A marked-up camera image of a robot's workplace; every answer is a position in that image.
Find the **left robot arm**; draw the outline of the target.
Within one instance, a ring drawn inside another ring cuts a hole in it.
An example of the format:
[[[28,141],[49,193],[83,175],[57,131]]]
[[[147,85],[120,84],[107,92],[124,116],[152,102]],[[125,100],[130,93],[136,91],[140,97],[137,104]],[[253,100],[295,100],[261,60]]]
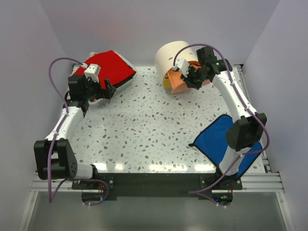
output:
[[[92,165],[77,162],[70,140],[85,117],[90,100],[111,99],[116,88],[109,79],[95,82],[84,75],[70,76],[68,87],[55,128],[44,140],[34,144],[38,176],[42,180],[83,179],[85,186],[94,189],[99,185],[100,177],[94,174]]]

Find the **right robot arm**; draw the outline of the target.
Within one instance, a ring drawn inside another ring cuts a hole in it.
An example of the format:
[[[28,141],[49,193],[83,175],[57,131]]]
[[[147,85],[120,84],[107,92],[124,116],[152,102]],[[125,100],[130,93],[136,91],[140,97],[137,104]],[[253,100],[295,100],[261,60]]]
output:
[[[231,177],[237,174],[244,156],[255,154],[253,146],[262,134],[267,134],[267,117],[258,113],[250,104],[233,77],[232,67],[224,58],[216,57],[218,50],[201,45],[197,50],[199,67],[185,64],[182,80],[188,88],[200,89],[202,83],[209,80],[220,92],[233,120],[233,125],[226,132],[227,149],[219,164],[220,174],[214,177],[215,185],[226,189],[231,184]]]

